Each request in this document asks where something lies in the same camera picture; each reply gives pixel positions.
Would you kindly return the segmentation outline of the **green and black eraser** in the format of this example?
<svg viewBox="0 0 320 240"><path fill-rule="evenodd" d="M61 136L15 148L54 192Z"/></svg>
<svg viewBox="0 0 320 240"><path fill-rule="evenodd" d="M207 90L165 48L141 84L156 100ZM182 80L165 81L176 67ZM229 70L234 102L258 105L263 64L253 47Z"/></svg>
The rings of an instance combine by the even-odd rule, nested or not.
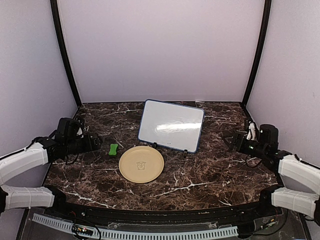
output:
<svg viewBox="0 0 320 240"><path fill-rule="evenodd" d="M108 155L112 156L112 157L116 156L117 151L118 151L118 147L119 147L119 145L117 143L110 144Z"/></svg>

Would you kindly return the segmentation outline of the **blue framed whiteboard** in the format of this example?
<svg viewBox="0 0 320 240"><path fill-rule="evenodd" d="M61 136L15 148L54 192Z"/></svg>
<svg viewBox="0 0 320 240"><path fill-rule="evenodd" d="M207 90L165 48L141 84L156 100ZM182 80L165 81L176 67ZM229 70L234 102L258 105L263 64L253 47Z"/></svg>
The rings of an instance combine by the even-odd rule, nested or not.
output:
<svg viewBox="0 0 320 240"><path fill-rule="evenodd" d="M205 111L201 108L148 99L144 102L138 139L194 154L204 120Z"/></svg>

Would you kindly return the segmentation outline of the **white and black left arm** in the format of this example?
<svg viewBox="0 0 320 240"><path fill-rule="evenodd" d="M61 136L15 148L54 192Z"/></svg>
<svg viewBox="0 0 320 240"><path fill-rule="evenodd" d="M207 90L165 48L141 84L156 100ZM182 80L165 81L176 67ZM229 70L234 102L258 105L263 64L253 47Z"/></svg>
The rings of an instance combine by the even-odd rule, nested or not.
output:
<svg viewBox="0 0 320 240"><path fill-rule="evenodd" d="M39 166L101 149L103 139L98 135L85 134L69 140L36 137L31 144L0 158L0 212L33 207L51 208L60 218L71 213L66 195L54 186L16 187L7 182L16 176Z"/></svg>

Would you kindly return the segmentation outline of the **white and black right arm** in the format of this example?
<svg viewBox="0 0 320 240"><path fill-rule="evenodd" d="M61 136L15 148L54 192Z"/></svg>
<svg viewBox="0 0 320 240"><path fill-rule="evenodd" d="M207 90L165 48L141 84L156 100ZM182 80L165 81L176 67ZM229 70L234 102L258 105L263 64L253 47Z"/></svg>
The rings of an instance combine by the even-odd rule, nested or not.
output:
<svg viewBox="0 0 320 240"><path fill-rule="evenodd" d="M248 139L242 133L223 137L227 146L236 152L260 159L260 163L272 171L276 177L291 179L309 191L293 190L284 182L261 191L255 213L266 217L277 208L285 208L301 213L320 223L320 168L312 165L296 154L278 149L278 136L262 134L257 140Z"/></svg>

